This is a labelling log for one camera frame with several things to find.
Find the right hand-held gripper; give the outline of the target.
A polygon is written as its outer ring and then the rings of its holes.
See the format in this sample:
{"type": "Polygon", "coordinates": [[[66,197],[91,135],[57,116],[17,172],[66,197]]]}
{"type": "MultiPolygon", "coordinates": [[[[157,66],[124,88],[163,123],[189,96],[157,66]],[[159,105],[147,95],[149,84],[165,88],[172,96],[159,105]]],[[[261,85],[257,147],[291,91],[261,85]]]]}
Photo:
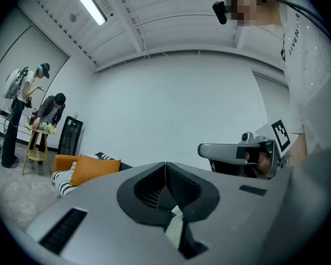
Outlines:
{"type": "Polygon", "coordinates": [[[291,145],[290,138],[281,120],[267,123],[255,132],[242,134],[239,144],[200,144],[200,157],[240,165],[236,175],[240,177],[271,179],[284,165],[284,155],[291,145]],[[260,152],[271,153],[271,169],[267,175],[257,170],[260,152]]]}

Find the person's right hand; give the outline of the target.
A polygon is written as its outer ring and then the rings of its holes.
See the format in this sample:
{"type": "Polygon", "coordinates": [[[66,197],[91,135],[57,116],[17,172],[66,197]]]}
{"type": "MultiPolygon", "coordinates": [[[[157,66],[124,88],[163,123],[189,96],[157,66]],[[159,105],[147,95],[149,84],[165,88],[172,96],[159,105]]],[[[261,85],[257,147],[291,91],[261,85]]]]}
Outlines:
{"type": "Polygon", "coordinates": [[[257,170],[260,174],[267,175],[271,169],[271,153],[260,152],[257,170]]]}

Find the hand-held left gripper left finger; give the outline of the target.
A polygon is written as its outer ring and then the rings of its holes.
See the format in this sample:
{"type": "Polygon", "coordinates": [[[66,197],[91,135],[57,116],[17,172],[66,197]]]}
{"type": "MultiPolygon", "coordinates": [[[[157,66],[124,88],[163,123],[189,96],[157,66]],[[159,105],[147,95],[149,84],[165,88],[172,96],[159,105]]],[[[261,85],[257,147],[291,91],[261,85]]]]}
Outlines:
{"type": "Polygon", "coordinates": [[[60,256],[78,264],[183,264],[185,258],[166,238],[161,227],[134,222],[119,207],[117,190],[151,163],[98,177],[37,215],[25,232],[40,242],[72,208],[87,214],[60,256]]]}

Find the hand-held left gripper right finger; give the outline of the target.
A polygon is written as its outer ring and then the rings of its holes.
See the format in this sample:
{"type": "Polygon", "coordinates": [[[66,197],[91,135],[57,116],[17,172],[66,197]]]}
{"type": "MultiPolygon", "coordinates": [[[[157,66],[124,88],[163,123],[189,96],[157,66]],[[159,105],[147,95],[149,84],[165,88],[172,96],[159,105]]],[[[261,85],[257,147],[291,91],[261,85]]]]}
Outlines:
{"type": "Polygon", "coordinates": [[[167,264],[279,264],[289,253],[284,204],[292,169],[270,180],[166,164],[178,196],[190,258],[170,250],[167,264]]]}

